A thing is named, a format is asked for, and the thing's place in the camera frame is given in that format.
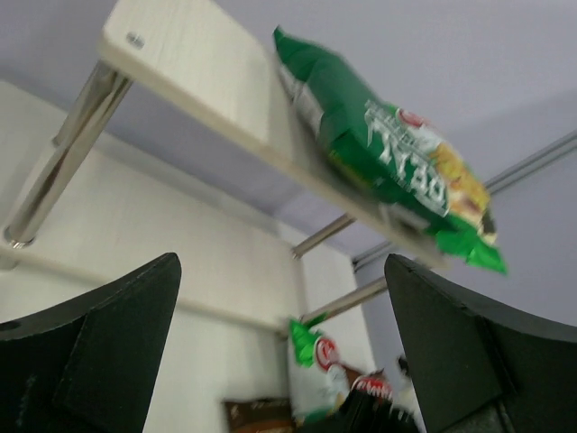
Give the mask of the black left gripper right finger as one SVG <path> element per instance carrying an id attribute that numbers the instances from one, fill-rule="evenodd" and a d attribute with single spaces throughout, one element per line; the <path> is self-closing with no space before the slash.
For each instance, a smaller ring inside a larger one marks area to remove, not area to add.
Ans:
<path id="1" fill-rule="evenodd" d="M 398 254 L 384 276 L 429 432 L 574 432 L 576 329 Z"/>

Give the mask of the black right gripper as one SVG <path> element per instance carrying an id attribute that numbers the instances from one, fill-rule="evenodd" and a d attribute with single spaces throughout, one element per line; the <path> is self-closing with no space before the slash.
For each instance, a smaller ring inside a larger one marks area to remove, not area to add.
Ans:
<path id="1" fill-rule="evenodd" d="M 413 415 L 389 400 L 351 392 L 331 416 L 310 423 L 312 433 L 419 432 Z"/>

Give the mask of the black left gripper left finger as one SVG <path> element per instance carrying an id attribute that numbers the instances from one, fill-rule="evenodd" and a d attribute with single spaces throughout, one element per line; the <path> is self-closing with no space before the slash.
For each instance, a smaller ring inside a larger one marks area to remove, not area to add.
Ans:
<path id="1" fill-rule="evenodd" d="M 141 432 L 179 294 L 165 253 L 1 325 L 3 432 Z"/>

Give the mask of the brown Chuba bag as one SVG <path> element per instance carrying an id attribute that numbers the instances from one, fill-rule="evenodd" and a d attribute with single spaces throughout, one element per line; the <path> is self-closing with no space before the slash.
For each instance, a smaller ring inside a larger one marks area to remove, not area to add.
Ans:
<path id="1" fill-rule="evenodd" d="M 352 391 L 367 393 L 379 401 L 393 402 L 393 390 L 383 370 L 363 373 L 347 364 L 343 368 Z"/>

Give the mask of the brown Kettle chips bag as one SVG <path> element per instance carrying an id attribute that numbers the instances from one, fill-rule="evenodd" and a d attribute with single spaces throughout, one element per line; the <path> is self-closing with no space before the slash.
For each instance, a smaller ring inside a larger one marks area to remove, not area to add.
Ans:
<path id="1" fill-rule="evenodd" d="M 295 431 L 289 398 L 224 400 L 228 430 L 232 433 L 290 433 Z"/>

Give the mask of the green Real chips bag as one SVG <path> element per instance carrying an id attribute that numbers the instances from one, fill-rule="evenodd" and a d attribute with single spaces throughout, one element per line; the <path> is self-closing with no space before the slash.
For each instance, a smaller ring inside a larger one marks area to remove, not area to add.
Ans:
<path id="1" fill-rule="evenodd" d="M 288 98 L 330 166 L 441 253 L 507 273 L 490 193 L 443 135 L 380 98 L 338 52 L 281 27 L 272 38 Z"/>

